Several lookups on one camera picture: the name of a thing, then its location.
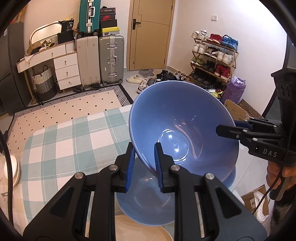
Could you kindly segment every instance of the door frame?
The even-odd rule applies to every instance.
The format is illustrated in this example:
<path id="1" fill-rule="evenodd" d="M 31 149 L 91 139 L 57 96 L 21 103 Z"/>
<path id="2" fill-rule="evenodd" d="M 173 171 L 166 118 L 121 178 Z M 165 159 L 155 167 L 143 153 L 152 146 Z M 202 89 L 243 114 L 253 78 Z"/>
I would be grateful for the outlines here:
<path id="1" fill-rule="evenodd" d="M 135 0 L 131 0 L 131 2 L 130 2 L 130 10 L 129 10 L 129 16 L 128 16 L 128 39 L 127 39 L 127 48 L 126 48 L 126 67 L 127 67 L 128 71 L 130 70 L 131 31 L 132 31 L 132 22 L 133 22 L 134 2 L 135 2 Z M 164 69 L 165 69 L 166 64 L 168 62 L 168 52 L 169 52 L 169 47 L 170 47 L 171 35 L 172 35 L 175 4 L 176 4 L 176 0 L 173 0 L 173 10 L 172 10 L 171 18 L 170 18 L 170 30 L 169 30 L 169 34 L 168 34 L 168 45 L 167 45 L 167 50 L 166 50 L 166 55 L 165 55 L 165 62 L 163 65 Z"/>

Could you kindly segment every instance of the suitcase handle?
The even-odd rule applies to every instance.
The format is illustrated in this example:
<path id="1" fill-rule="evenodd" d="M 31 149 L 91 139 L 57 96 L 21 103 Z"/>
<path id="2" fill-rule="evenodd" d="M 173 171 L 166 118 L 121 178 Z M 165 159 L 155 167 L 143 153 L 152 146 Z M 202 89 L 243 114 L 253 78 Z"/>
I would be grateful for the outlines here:
<path id="1" fill-rule="evenodd" d="M 90 18 L 93 18 L 94 16 L 95 16 L 95 14 L 96 14 L 96 7 L 90 7 L 89 9 L 91 9 L 91 8 L 93 8 L 94 9 L 94 13 L 93 13 L 93 15 L 92 16 L 89 16 Z"/>
<path id="2" fill-rule="evenodd" d="M 115 59 L 115 64 L 113 66 L 115 66 L 116 64 L 118 64 L 118 58 L 117 56 L 113 55 L 114 59 Z"/>

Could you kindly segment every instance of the teal suitcase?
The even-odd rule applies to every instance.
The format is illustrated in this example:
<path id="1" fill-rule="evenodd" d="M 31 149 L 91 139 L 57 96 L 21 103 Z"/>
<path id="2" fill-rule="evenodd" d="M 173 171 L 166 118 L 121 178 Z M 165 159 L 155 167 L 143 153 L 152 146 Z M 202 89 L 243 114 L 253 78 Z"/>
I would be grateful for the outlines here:
<path id="1" fill-rule="evenodd" d="M 81 0 L 79 11 L 79 33 L 98 35 L 101 0 Z"/>

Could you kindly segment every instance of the silver suitcase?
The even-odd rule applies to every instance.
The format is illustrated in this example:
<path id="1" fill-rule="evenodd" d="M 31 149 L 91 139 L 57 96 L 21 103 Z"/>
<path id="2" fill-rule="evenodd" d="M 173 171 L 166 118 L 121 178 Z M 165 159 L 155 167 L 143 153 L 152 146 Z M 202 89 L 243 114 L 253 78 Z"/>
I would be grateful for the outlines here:
<path id="1" fill-rule="evenodd" d="M 101 81 L 107 83 L 122 83 L 124 63 L 124 38 L 120 35 L 100 37 L 100 69 Z"/>
<path id="2" fill-rule="evenodd" d="M 77 39 L 77 59 L 82 86 L 101 82 L 99 39 L 97 36 Z"/>

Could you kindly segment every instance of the wooden door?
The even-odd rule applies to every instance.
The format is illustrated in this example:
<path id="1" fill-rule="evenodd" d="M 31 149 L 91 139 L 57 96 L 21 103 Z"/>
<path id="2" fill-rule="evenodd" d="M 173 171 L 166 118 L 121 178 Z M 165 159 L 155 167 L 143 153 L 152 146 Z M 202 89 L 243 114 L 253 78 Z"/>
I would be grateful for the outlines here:
<path id="1" fill-rule="evenodd" d="M 162 69 L 173 0 L 134 0 L 129 70 Z"/>

